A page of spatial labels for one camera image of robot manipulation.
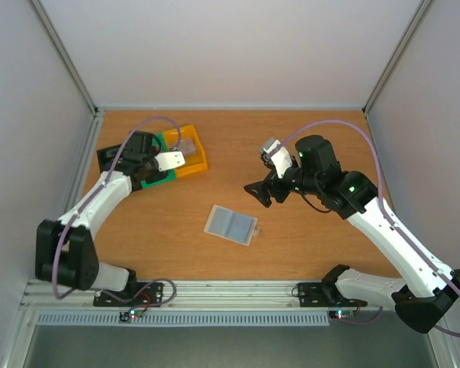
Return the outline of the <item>beige card holder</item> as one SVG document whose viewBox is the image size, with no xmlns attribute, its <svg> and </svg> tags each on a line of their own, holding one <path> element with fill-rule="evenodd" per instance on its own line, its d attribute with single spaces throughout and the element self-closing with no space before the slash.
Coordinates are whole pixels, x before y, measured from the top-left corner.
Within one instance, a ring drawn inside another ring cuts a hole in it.
<svg viewBox="0 0 460 368">
<path fill-rule="evenodd" d="M 220 205 L 213 205 L 203 231 L 244 246 L 249 246 L 251 240 L 260 234 L 255 217 Z"/>
</svg>

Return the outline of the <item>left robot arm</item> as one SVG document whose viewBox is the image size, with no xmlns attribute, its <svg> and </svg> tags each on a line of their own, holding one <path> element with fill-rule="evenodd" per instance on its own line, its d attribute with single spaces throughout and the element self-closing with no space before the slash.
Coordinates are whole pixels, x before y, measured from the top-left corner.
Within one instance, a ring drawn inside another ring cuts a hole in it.
<svg viewBox="0 0 460 368">
<path fill-rule="evenodd" d="M 99 260 L 94 239 L 126 197 L 165 179 L 185 159 L 157 135 L 136 131 L 120 145 L 99 149 L 97 160 L 100 177 L 93 188 L 58 219 L 38 226 L 34 273 L 54 288 L 106 289 L 120 304 L 130 305 L 139 296 L 138 284 L 130 280 L 128 269 Z"/>
</svg>

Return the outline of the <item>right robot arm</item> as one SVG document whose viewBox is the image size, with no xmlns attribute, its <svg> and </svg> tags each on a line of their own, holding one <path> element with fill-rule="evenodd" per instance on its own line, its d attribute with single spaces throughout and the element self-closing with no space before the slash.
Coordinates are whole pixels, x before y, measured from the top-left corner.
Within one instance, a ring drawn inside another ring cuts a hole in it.
<svg viewBox="0 0 460 368">
<path fill-rule="evenodd" d="M 270 139 L 261 148 L 261 160 L 270 170 L 245 191 L 264 207 L 282 203 L 291 193 L 316 196 L 325 212 L 335 212 L 362 232 L 399 272 L 398 278 L 364 274 L 345 264 L 331 269 L 321 281 L 329 306 L 347 300 L 390 309 L 414 331 L 436 328 L 460 295 L 460 269 L 437 259 L 396 217 L 378 188 L 357 171 L 340 166 L 332 144 L 320 135 L 295 144 L 292 156 Z"/>
</svg>

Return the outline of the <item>card in yellow bin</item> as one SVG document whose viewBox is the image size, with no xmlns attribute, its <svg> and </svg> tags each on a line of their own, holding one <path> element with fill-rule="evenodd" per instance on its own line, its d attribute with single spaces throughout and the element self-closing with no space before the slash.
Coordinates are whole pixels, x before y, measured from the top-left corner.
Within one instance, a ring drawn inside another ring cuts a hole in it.
<svg viewBox="0 0 460 368">
<path fill-rule="evenodd" d="M 184 156 L 192 156 L 197 154 L 198 150 L 193 139 L 186 138 L 175 143 L 171 150 L 179 151 Z"/>
</svg>

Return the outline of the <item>yellow plastic bin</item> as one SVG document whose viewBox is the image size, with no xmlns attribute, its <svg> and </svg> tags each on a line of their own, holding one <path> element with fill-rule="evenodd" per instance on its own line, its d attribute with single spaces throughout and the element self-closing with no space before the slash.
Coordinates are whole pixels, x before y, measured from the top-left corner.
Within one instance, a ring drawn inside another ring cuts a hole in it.
<svg viewBox="0 0 460 368">
<path fill-rule="evenodd" d="M 178 149 L 183 154 L 186 163 L 174 169 L 176 179 L 202 173 L 209 167 L 205 150 L 195 126 L 193 124 L 182 126 L 180 133 L 181 140 Z"/>
</svg>

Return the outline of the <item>black plastic bin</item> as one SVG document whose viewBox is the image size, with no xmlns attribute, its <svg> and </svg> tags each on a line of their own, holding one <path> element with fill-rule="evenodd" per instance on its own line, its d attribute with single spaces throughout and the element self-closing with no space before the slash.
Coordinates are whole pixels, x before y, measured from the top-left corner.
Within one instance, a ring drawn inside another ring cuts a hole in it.
<svg viewBox="0 0 460 368">
<path fill-rule="evenodd" d="M 108 146 L 97 151 L 97 163 L 100 173 L 108 171 L 112 165 L 114 157 L 120 148 L 120 144 Z"/>
</svg>

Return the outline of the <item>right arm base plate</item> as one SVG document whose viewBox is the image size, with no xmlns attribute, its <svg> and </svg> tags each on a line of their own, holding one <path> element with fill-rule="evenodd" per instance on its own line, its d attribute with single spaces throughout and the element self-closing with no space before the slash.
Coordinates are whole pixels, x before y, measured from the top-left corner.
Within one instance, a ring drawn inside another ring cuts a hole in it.
<svg viewBox="0 0 460 368">
<path fill-rule="evenodd" d="M 367 302 L 348 299 L 337 291 L 326 291 L 321 282 L 300 282 L 292 290 L 292 295 L 301 307 L 366 307 Z"/>
</svg>

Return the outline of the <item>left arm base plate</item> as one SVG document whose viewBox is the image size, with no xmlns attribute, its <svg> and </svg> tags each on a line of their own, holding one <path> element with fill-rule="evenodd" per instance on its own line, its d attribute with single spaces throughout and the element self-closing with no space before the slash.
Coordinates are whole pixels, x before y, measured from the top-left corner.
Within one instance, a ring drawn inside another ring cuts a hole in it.
<svg viewBox="0 0 460 368">
<path fill-rule="evenodd" d="M 95 307 L 135 307 L 146 305 L 158 307 L 164 296 L 164 285 L 155 282 L 146 287 L 143 282 L 137 282 L 132 291 L 101 291 L 94 297 Z"/>
</svg>

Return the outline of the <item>aluminium front rail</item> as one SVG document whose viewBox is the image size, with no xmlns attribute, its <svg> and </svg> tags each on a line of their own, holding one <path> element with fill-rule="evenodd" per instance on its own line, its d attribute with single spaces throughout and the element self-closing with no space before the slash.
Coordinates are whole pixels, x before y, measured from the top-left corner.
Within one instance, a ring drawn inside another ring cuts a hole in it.
<svg viewBox="0 0 460 368">
<path fill-rule="evenodd" d="M 89 307 L 128 308 L 145 306 L 152 301 L 156 307 L 181 311 L 266 311 L 297 310 L 354 310 L 358 297 L 330 304 L 321 295 L 317 283 L 308 281 L 157 281 L 149 291 L 142 291 L 134 301 L 125 303 L 102 291 L 74 291 L 66 298 L 57 300 L 49 283 L 28 281 L 20 306 L 50 309 L 87 309 Z"/>
</svg>

